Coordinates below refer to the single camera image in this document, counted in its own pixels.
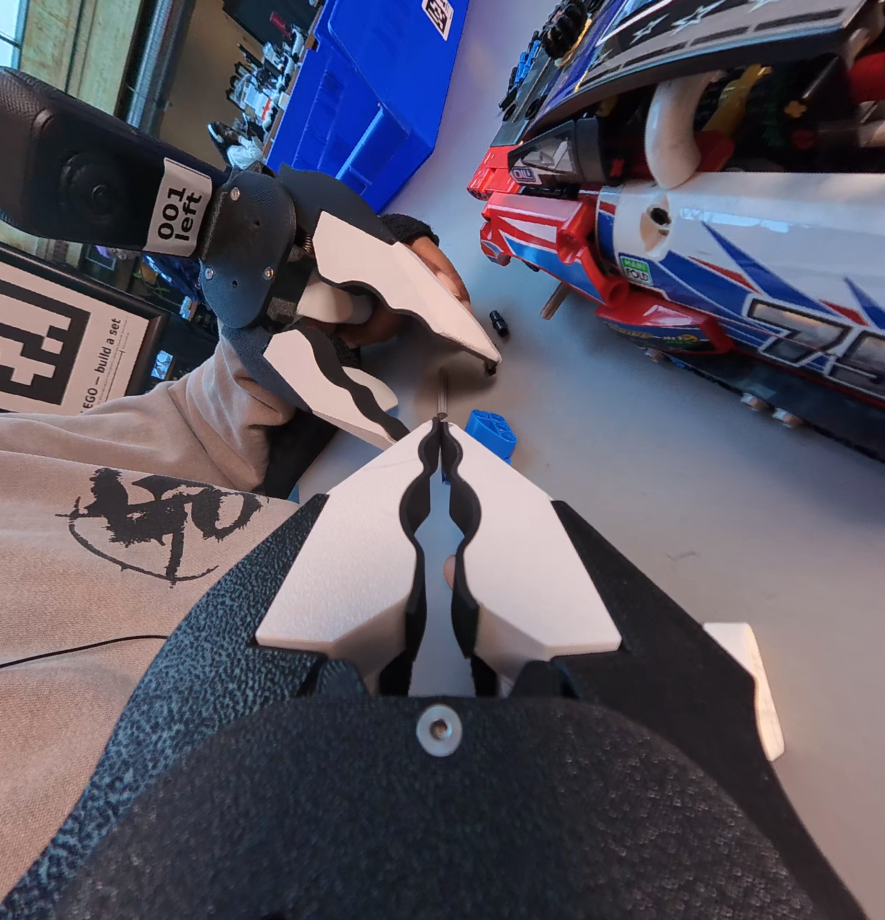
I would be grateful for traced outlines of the blue plastic bin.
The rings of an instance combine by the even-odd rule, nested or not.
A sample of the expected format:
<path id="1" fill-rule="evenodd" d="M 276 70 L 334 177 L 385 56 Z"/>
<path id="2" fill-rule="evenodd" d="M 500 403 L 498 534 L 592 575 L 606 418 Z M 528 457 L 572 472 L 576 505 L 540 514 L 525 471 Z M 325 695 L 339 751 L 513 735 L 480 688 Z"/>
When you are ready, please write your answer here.
<path id="1" fill-rule="evenodd" d="M 380 213 L 433 152 L 467 1 L 330 1 L 267 165 L 343 181 Z"/>

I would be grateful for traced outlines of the cluttered background desk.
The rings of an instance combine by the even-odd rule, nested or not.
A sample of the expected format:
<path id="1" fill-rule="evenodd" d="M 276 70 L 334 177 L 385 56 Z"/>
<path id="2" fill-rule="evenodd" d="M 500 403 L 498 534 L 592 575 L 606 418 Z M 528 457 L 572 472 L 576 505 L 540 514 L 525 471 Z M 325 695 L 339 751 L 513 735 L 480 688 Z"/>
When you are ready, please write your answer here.
<path id="1" fill-rule="evenodd" d="M 228 167 L 244 169 L 264 163 L 287 111 L 301 63 L 316 46 L 313 34 L 292 29 L 287 40 L 277 45 L 266 43 L 261 57 L 239 47 L 242 60 L 234 65 L 226 91 L 239 117 L 231 125 L 220 121 L 207 125 L 209 137 Z"/>

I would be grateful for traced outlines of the black blue toy brick car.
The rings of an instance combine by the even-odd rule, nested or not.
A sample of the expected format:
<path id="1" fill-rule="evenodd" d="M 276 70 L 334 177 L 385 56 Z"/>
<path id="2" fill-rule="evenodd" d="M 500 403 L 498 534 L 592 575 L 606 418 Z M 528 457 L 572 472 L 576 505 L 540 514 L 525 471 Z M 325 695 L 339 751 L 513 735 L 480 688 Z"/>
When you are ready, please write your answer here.
<path id="1" fill-rule="evenodd" d="M 885 464 L 885 2 L 560 2 L 468 185 L 480 247 Z"/>

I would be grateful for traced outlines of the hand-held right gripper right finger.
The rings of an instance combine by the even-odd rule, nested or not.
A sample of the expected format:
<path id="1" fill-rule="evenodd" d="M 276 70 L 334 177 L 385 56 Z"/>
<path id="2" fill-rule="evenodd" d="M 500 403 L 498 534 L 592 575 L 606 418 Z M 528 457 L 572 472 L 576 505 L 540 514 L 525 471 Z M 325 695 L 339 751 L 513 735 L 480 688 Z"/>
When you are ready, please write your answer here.
<path id="1" fill-rule="evenodd" d="M 449 516 L 462 532 L 452 627 L 479 693 L 512 690 L 530 661 L 619 650 L 621 635 L 551 497 L 442 422 Z"/>

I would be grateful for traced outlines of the small blue lego piece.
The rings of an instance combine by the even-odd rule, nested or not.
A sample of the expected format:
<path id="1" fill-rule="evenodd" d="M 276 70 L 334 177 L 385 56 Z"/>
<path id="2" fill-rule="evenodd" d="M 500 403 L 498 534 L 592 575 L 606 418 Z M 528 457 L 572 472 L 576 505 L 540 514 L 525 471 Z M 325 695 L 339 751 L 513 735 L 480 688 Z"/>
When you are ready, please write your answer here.
<path id="1" fill-rule="evenodd" d="M 472 488 L 486 489 L 512 475 L 510 458 L 517 438 L 502 416 L 473 410 L 464 429 L 445 419 L 439 429 L 443 482 L 460 479 Z"/>

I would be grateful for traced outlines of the person's left forearm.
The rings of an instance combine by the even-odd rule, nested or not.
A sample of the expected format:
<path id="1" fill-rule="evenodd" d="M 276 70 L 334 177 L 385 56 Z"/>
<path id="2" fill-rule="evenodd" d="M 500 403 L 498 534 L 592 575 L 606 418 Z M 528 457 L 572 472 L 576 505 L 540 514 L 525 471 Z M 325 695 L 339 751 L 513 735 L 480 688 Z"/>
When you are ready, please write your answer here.
<path id="1" fill-rule="evenodd" d="M 252 378 L 227 339 L 194 371 L 155 386 L 144 407 L 161 424 L 174 476 L 242 490 L 263 485 L 272 435 L 298 414 Z"/>

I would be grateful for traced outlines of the person's left hand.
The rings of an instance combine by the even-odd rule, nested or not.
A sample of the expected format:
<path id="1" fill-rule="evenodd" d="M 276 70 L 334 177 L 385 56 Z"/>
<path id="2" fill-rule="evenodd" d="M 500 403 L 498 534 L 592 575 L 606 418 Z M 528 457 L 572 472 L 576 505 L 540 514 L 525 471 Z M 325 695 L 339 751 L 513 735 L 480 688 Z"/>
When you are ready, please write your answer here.
<path id="1" fill-rule="evenodd" d="M 436 279 L 456 298 L 461 307 L 472 315 L 468 290 L 458 270 L 429 236 L 419 236 L 407 246 L 426 265 Z M 328 326 L 328 332 L 344 341 L 351 349 L 387 342 L 395 338 L 406 325 L 407 316 L 395 314 L 382 305 L 375 305 L 368 320 L 359 325 Z"/>

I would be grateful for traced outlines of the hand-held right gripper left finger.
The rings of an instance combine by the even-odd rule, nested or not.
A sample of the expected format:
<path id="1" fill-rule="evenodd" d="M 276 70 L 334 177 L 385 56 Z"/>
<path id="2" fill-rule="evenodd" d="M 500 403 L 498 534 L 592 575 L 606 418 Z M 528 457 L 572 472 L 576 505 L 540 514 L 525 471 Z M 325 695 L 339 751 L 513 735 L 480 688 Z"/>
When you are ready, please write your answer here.
<path id="1" fill-rule="evenodd" d="M 260 646 L 356 665 L 387 696 L 406 696 L 425 631 L 425 559 L 440 421 L 424 423 L 328 492 L 270 604 Z"/>

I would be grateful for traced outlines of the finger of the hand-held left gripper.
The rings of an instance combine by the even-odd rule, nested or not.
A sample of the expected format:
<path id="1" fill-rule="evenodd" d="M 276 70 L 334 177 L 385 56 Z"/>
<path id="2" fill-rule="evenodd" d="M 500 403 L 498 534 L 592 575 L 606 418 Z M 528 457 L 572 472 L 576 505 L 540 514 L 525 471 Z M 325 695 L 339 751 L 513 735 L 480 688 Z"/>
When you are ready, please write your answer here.
<path id="1" fill-rule="evenodd" d="M 390 387 L 357 368 L 344 366 L 332 341 L 320 331 L 292 328 L 276 334 L 263 352 L 265 363 L 288 396 L 314 416 L 384 450 L 409 429 L 390 414 L 398 400 Z"/>
<path id="2" fill-rule="evenodd" d="M 438 338 L 498 368 L 502 357 L 482 325 L 404 244 L 322 212 L 312 245 L 325 282 L 367 289 L 392 312 L 415 317 Z"/>

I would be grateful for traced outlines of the framed sign with marker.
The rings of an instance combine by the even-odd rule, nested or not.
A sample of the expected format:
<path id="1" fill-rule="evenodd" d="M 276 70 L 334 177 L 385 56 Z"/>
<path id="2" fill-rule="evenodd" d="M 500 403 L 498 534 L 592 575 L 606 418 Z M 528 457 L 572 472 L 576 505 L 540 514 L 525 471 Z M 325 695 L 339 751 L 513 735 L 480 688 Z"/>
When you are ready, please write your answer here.
<path id="1" fill-rule="evenodd" d="M 69 416 L 140 393 L 168 319 L 0 243 L 0 410 Z"/>

